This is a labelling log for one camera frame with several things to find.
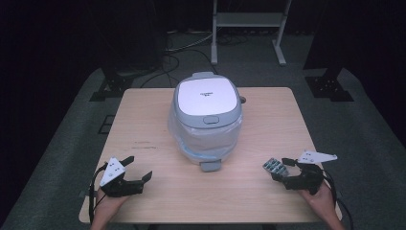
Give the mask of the person's left hand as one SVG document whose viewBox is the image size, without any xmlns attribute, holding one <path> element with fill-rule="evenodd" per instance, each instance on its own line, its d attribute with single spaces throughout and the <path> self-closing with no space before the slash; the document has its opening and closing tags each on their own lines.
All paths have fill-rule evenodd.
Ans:
<svg viewBox="0 0 406 230">
<path fill-rule="evenodd" d="M 110 197 L 103 190 L 98 189 L 94 220 L 111 220 L 127 200 L 128 196 Z"/>
</svg>

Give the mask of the person's right hand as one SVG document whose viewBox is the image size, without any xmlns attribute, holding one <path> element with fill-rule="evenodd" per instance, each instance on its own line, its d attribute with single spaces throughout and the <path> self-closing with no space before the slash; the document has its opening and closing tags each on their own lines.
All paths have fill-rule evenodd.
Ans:
<svg viewBox="0 0 406 230">
<path fill-rule="evenodd" d="M 300 190 L 299 195 L 324 222 L 330 222 L 337 218 L 332 193 L 325 182 L 322 183 L 319 191 L 315 195 L 312 195 L 307 190 Z"/>
</svg>

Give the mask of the floor socket panel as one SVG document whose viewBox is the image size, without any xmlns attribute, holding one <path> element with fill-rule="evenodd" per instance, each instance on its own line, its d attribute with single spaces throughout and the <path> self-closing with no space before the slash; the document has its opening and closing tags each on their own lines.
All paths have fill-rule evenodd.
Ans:
<svg viewBox="0 0 406 230">
<path fill-rule="evenodd" d="M 98 130 L 98 134 L 108 134 L 113 126 L 114 119 L 114 115 L 106 115 Z"/>
</svg>

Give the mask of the pill blister pack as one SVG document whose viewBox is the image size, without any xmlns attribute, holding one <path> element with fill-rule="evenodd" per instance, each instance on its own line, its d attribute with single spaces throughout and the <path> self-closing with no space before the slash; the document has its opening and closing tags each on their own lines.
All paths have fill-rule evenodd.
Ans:
<svg viewBox="0 0 406 230">
<path fill-rule="evenodd" d="M 279 160 L 275 158 L 270 158 L 266 161 L 262 167 L 271 174 L 278 174 L 280 176 L 286 177 L 289 175 L 289 172 L 286 166 Z"/>
</svg>

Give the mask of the black stand base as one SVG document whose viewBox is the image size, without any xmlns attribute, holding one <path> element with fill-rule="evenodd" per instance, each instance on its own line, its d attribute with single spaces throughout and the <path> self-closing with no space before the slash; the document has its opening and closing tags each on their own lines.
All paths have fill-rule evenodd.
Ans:
<svg viewBox="0 0 406 230">
<path fill-rule="evenodd" d="M 352 102 L 351 94 L 338 81 L 341 70 L 341 67 L 330 67 L 321 77 L 305 77 L 313 97 L 330 99 L 332 102 Z"/>
<path fill-rule="evenodd" d="M 103 67 L 101 71 L 104 80 L 100 88 L 92 94 L 90 102 L 103 102 L 108 98 L 120 98 L 134 81 L 133 77 L 119 74 L 114 67 Z"/>
</svg>

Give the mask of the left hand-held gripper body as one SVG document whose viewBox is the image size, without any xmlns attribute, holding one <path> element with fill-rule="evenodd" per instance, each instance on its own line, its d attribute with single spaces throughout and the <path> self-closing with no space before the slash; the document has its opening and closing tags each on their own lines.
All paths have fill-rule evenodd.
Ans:
<svg viewBox="0 0 406 230">
<path fill-rule="evenodd" d="M 110 197 L 122 197 L 141 194 L 144 184 L 141 180 L 126 181 L 124 179 L 125 167 L 122 160 L 111 157 L 103 176 L 101 177 L 100 188 Z"/>
</svg>

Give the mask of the white metal stand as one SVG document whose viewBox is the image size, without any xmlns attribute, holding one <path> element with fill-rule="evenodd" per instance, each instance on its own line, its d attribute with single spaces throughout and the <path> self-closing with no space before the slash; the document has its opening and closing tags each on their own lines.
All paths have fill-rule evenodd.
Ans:
<svg viewBox="0 0 406 230">
<path fill-rule="evenodd" d="M 218 0 L 213 0 L 211 64 L 218 64 L 217 31 L 219 28 L 277 28 L 278 35 L 272 46 L 280 66 L 287 64 L 281 43 L 293 0 L 285 0 L 283 12 L 221 12 Z"/>
</svg>

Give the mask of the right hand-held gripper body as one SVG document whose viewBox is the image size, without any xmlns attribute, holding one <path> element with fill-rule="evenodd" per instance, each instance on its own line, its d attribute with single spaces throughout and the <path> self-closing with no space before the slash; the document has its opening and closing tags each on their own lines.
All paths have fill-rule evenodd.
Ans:
<svg viewBox="0 0 406 230">
<path fill-rule="evenodd" d="M 297 159 L 296 166 L 301 170 L 301 173 L 288 176 L 282 184 L 287 190 L 308 190 L 312 195 L 319 191 L 324 180 L 333 188 L 332 180 L 325 176 L 324 170 L 319 166 L 319 163 L 337 159 L 338 157 L 335 154 L 305 150 Z"/>
</svg>

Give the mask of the translucent plastic trash bag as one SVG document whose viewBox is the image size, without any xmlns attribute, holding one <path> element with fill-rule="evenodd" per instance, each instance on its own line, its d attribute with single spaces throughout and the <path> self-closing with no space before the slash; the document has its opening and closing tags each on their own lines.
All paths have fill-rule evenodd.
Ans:
<svg viewBox="0 0 406 230">
<path fill-rule="evenodd" d="M 194 164 L 224 160 L 237 144 L 242 115 L 227 126 L 197 128 L 182 124 L 170 107 L 168 128 L 179 149 Z"/>
</svg>

